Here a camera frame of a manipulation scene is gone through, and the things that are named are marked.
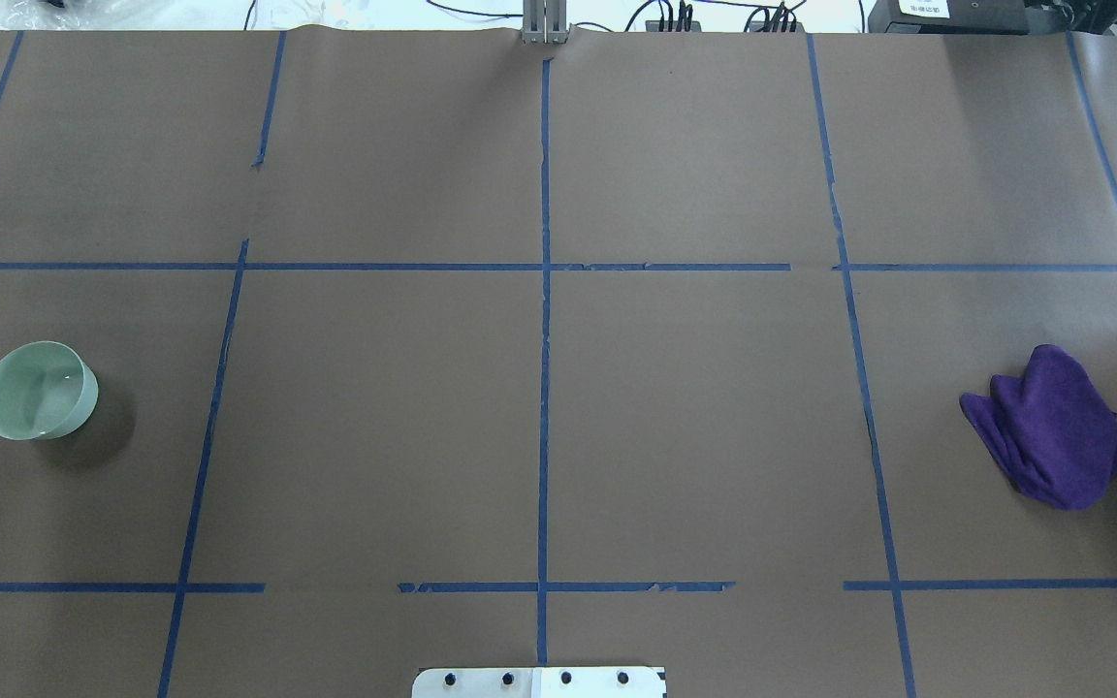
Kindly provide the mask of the purple microfiber cloth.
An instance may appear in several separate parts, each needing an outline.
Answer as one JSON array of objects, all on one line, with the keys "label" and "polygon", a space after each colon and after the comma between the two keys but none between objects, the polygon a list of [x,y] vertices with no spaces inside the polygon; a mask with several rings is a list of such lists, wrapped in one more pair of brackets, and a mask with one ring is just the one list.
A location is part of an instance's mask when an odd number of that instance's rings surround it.
[{"label": "purple microfiber cloth", "polygon": [[1085,511],[1117,478],[1117,412],[1065,348],[1033,348],[1019,375],[994,374],[962,414],[1012,487],[1059,511]]}]

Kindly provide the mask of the black device box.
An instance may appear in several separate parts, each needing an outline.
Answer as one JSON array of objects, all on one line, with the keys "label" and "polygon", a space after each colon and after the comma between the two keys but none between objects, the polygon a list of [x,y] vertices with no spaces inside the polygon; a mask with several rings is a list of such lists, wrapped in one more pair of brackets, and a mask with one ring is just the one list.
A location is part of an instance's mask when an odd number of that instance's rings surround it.
[{"label": "black device box", "polygon": [[1027,35],[1024,1],[877,1],[869,34]]}]

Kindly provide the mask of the black power strip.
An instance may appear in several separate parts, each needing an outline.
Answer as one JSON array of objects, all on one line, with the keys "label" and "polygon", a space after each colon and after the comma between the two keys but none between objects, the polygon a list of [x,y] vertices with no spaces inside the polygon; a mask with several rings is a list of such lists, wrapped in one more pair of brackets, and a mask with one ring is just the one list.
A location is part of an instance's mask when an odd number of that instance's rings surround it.
[{"label": "black power strip", "polygon": [[[646,19],[643,23],[643,30],[649,34],[665,34],[665,32],[691,32],[700,34],[704,31],[701,27],[701,21],[699,19],[693,19],[691,21],[680,21],[675,18],[674,21],[670,19]],[[733,30],[731,28],[715,28],[715,31],[727,34]],[[751,17],[748,21],[741,22],[735,27],[737,34],[803,34],[804,26],[799,21],[798,17],[793,15],[783,15],[779,19],[766,18],[764,15],[756,15]]]}]

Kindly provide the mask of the pale green ceramic bowl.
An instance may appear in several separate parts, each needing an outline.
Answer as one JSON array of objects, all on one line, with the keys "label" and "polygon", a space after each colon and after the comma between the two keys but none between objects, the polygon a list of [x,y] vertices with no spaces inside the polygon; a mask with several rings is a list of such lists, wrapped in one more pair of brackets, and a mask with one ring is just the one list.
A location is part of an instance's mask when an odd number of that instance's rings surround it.
[{"label": "pale green ceramic bowl", "polygon": [[0,358],[0,437],[58,440],[87,423],[98,377],[75,348],[57,341],[18,346]]}]

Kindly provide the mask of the aluminium frame post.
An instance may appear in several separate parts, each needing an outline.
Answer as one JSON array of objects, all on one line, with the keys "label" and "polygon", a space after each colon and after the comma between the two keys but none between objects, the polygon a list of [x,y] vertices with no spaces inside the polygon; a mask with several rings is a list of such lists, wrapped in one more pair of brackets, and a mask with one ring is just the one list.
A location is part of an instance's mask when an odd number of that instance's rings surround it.
[{"label": "aluminium frame post", "polygon": [[525,45],[561,45],[570,39],[566,0],[524,0],[522,40]]}]

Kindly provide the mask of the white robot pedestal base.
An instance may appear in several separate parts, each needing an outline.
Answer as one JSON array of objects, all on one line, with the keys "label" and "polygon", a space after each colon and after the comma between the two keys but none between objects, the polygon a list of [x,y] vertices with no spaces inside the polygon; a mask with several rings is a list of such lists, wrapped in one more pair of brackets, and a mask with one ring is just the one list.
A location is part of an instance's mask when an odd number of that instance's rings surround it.
[{"label": "white robot pedestal base", "polygon": [[666,697],[663,668],[648,666],[431,668],[412,697]]}]

